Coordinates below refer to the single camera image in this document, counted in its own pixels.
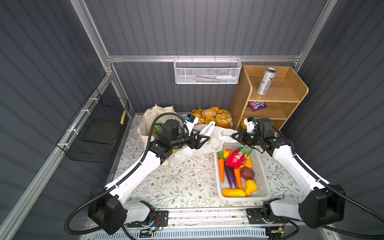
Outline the green candy bag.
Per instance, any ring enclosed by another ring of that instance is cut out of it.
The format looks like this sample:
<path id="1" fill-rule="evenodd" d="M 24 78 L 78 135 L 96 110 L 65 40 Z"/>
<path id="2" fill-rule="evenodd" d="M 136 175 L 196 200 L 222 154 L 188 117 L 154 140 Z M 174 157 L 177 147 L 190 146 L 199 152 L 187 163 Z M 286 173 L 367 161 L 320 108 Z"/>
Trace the green candy bag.
<path id="1" fill-rule="evenodd" d="M 153 133 L 161 135 L 163 132 L 163 124 L 162 123 L 155 123 L 153 127 Z"/>

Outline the white plastic produce basket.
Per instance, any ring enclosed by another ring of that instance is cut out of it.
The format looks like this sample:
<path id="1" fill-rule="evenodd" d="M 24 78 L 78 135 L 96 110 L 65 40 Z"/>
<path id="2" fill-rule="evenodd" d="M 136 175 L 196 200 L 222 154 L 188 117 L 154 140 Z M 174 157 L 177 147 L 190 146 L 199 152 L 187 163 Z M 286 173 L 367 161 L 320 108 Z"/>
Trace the white plastic produce basket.
<path id="1" fill-rule="evenodd" d="M 224 143 L 214 153 L 218 195 L 232 202 L 257 202 L 272 196 L 260 154 L 239 143 Z"/>

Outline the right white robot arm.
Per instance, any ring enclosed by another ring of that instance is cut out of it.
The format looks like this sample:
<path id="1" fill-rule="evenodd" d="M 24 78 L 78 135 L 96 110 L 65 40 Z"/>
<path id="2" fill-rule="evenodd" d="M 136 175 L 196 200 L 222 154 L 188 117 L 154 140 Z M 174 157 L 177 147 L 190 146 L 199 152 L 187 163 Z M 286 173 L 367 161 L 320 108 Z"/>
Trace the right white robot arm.
<path id="1" fill-rule="evenodd" d="M 262 217 L 269 223 L 276 218 L 300 220 L 308 227 L 316 229 L 340 222 L 344 218 L 346 194 L 339 185 L 334 185 L 335 193 L 327 189 L 330 184 L 313 171 L 294 150 L 293 143 L 279 132 L 270 119 L 247 118 L 245 129 L 231 137 L 250 148 L 261 147 L 277 160 L 295 179 L 303 191 L 302 202 L 287 202 L 282 199 L 265 201 Z"/>

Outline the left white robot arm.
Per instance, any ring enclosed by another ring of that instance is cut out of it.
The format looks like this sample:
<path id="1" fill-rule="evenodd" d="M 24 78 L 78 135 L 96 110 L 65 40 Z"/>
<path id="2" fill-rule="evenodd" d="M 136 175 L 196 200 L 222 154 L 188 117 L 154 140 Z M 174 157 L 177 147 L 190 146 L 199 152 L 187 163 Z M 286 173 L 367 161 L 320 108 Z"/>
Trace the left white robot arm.
<path id="1" fill-rule="evenodd" d="M 148 152 L 120 177 L 106 185 L 106 196 L 90 204 L 89 217 L 109 235 L 129 223 L 151 223 L 155 214 L 152 205 L 145 201 L 128 205 L 126 201 L 147 175 L 170 157 L 175 149 L 188 146 L 191 150 L 198 150 L 210 139 L 214 124 L 209 124 L 202 131 L 195 130 L 194 125 L 190 117 L 186 118 L 185 128 L 177 120 L 167 120 L 162 125 L 161 135 L 150 142 Z"/>

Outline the yellow snack bag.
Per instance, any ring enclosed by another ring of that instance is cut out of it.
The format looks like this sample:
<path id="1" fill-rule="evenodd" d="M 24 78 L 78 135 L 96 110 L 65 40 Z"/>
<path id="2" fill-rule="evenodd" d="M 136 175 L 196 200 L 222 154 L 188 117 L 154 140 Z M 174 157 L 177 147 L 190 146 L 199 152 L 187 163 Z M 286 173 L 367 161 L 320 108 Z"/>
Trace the yellow snack bag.
<path id="1" fill-rule="evenodd" d="M 247 129 L 247 122 L 248 120 L 247 119 L 241 119 L 241 127 L 242 129 Z"/>

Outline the pink dragon fruit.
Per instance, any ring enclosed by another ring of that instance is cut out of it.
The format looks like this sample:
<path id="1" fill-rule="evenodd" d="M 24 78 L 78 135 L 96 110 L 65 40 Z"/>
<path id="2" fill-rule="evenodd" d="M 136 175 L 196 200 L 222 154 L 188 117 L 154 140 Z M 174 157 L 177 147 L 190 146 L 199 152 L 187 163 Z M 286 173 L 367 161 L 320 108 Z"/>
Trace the pink dragon fruit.
<path id="1" fill-rule="evenodd" d="M 247 156 L 251 156 L 253 149 L 247 151 L 246 146 L 235 149 L 231 152 L 230 156 L 226 160 L 226 165 L 234 169 L 244 168 L 245 160 Z"/>

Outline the left orange carrot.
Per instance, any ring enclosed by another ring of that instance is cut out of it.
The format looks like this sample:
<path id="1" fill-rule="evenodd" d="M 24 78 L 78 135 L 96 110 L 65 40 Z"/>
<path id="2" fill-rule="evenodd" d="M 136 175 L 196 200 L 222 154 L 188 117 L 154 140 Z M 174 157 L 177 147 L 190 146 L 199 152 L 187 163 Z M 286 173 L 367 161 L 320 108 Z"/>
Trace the left orange carrot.
<path id="1" fill-rule="evenodd" d="M 218 152 L 218 159 L 219 159 L 219 171 L 220 171 L 220 178 L 222 183 L 225 183 L 225 158 L 223 152 Z"/>

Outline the dark red passion fruit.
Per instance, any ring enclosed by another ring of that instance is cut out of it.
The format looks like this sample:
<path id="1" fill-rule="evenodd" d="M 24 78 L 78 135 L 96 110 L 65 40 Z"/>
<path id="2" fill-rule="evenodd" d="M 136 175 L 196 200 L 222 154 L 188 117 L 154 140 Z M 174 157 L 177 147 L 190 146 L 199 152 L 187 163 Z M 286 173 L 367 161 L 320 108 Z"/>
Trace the dark red passion fruit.
<path id="1" fill-rule="evenodd" d="M 250 168 L 246 168 L 244 167 L 242 170 L 241 170 L 241 177 L 244 179 L 244 180 L 254 180 L 255 178 L 255 172 L 250 169 Z"/>

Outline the yellow pear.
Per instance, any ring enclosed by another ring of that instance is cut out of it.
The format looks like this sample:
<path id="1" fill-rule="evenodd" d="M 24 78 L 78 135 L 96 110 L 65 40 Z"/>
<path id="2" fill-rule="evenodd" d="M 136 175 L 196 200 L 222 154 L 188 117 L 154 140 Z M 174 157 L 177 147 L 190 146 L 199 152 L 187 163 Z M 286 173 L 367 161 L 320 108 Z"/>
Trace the yellow pear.
<path id="1" fill-rule="evenodd" d="M 254 181 L 246 180 L 244 189 L 246 196 L 251 196 L 258 189 L 258 185 Z"/>

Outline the yellow corn cob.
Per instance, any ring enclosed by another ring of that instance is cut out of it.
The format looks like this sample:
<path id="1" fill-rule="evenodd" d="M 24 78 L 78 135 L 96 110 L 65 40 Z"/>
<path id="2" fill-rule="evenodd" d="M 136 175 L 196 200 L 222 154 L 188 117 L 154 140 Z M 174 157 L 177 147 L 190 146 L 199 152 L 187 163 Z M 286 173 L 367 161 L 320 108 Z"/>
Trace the yellow corn cob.
<path id="1" fill-rule="evenodd" d="M 245 198 L 247 196 L 242 189 L 223 189 L 222 195 L 225 198 Z"/>

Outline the toothpaste tube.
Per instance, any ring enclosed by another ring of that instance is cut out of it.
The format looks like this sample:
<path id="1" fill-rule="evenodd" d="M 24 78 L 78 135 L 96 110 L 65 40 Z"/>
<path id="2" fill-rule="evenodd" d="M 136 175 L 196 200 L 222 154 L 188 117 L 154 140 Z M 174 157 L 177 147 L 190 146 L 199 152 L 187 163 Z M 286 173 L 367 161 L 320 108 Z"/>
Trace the toothpaste tube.
<path id="1" fill-rule="evenodd" d="M 206 79 L 207 81 L 218 81 L 224 83 L 234 83 L 238 80 L 237 75 L 220 75 L 220 76 L 202 76 L 196 75 L 197 78 Z"/>

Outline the wooden shelf unit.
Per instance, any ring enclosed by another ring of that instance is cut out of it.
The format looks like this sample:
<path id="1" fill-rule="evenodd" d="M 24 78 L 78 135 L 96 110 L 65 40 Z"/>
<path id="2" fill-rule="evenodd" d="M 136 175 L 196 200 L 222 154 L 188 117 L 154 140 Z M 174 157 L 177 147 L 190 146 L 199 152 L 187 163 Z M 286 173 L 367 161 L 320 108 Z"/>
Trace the wooden shelf unit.
<path id="1" fill-rule="evenodd" d="M 265 95 L 257 93 L 267 66 L 242 67 L 230 108 L 233 129 L 241 130 L 241 119 L 268 118 L 281 130 L 309 93 L 309 88 L 292 67 L 273 66 L 277 74 Z M 266 109 L 253 112 L 248 102 L 264 102 Z"/>

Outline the right silver drink can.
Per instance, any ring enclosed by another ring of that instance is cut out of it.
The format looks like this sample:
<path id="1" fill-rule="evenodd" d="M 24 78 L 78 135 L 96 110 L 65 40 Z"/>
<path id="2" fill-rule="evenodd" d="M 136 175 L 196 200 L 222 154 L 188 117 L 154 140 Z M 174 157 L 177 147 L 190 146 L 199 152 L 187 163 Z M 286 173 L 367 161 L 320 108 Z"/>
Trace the right silver drink can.
<path id="1" fill-rule="evenodd" d="M 274 68 L 267 68 L 265 70 L 264 76 L 257 89 L 258 94 L 265 95 L 268 92 L 276 74 L 277 70 Z"/>

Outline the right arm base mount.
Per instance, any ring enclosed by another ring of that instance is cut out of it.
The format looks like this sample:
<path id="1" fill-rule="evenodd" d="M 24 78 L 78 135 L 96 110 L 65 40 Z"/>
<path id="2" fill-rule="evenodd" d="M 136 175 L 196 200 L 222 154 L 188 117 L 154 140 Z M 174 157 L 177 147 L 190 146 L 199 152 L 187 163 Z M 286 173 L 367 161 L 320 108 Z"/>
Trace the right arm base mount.
<path id="1" fill-rule="evenodd" d="M 281 198 L 275 198 L 272 200 L 264 201 L 262 206 L 247 208 L 246 214 L 249 224 L 274 224 L 278 222 L 281 222 L 282 224 L 287 223 L 287 218 L 278 217 L 272 211 L 271 203 L 280 199 Z"/>

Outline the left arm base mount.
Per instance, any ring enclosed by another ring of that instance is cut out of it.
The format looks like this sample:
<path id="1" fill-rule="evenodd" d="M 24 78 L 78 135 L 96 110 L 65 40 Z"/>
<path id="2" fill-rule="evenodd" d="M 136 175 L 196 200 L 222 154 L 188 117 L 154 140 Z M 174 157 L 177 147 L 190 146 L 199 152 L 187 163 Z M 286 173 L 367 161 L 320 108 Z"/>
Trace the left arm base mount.
<path id="1" fill-rule="evenodd" d="M 127 218 L 124 225 L 128 228 L 150 227 L 160 221 L 161 227 L 168 225 L 169 211 L 157 210 L 146 201 L 125 205 Z"/>

